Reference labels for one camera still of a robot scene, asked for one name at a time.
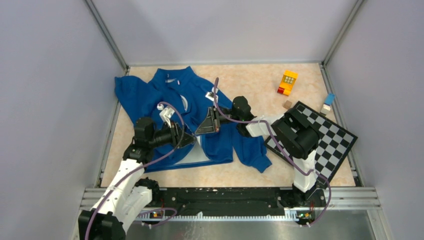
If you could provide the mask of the blue zip jacket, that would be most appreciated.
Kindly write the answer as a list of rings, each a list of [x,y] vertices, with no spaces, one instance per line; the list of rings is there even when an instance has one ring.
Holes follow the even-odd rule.
[[[196,75],[189,66],[173,70],[159,68],[148,82],[133,75],[116,77],[114,82],[115,95],[132,123],[141,117],[150,117],[161,126],[163,121],[157,105],[167,102],[180,113],[185,131],[192,134],[206,118],[208,108],[213,106],[213,102],[206,98],[213,83]],[[184,162],[183,159],[194,148],[190,144],[148,166],[146,172],[227,164],[233,162],[233,154],[236,154],[242,164],[263,173],[272,165],[263,137],[244,137],[236,126],[235,122],[230,122],[217,133],[196,137],[205,159]]]

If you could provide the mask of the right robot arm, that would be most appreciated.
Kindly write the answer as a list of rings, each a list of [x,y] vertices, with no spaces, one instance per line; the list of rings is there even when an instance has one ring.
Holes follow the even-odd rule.
[[[219,107],[218,96],[212,92],[205,97],[213,105],[195,134],[217,133],[223,124],[233,122],[244,137],[270,136],[294,167],[294,202],[307,206],[314,198],[317,181],[315,156],[321,139],[319,130],[296,109],[289,109],[281,116],[256,117],[244,96],[234,98],[231,108]]]

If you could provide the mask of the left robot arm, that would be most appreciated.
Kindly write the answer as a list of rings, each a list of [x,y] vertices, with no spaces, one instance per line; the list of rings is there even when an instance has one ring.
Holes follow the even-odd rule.
[[[146,206],[160,202],[158,183],[143,179],[147,167],[191,145],[196,138],[185,123],[166,120],[161,128],[150,117],[141,117],[124,151],[119,169],[99,200],[78,217],[81,240],[124,240],[131,224]]]

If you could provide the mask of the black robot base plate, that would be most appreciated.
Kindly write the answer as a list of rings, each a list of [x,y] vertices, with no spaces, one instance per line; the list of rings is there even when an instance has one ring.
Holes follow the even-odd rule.
[[[290,187],[168,187],[155,190],[146,210],[174,208],[178,216],[283,216],[289,209],[316,210],[326,205],[318,189],[308,200],[295,198]]]

